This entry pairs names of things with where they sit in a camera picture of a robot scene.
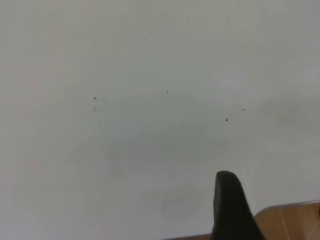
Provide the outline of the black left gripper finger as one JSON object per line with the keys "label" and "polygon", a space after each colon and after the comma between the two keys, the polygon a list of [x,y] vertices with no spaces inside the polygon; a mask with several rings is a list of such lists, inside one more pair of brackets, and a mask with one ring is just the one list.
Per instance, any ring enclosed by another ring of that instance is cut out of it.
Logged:
{"label": "black left gripper finger", "polygon": [[238,177],[230,171],[216,174],[213,240],[263,240]]}

